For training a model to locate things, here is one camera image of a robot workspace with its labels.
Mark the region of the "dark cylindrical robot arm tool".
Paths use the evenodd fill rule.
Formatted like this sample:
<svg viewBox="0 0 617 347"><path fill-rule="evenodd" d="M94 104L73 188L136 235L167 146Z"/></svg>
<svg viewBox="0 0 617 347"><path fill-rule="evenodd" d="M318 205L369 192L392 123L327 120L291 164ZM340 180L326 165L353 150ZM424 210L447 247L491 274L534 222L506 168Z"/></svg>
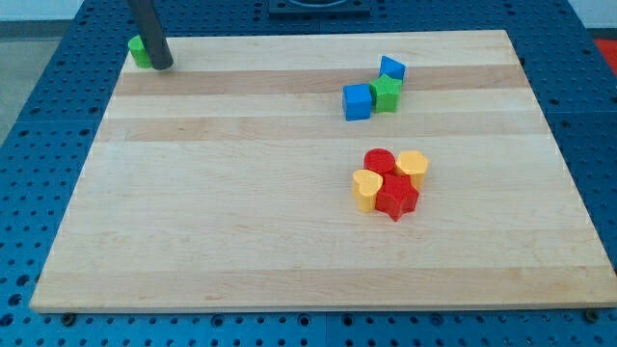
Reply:
<svg viewBox="0 0 617 347"><path fill-rule="evenodd" d="M144 49L154 69L170 68L174 58L153 0L127 0Z"/></svg>

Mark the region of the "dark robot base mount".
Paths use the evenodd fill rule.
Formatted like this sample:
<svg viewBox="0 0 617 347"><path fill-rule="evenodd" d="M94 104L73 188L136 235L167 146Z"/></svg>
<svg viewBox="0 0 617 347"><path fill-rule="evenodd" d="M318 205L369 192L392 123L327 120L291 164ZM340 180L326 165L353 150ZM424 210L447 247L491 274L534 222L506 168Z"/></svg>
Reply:
<svg viewBox="0 0 617 347"><path fill-rule="evenodd" d="M270 17L292 15L368 14L370 0L269 0Z"/></svg>

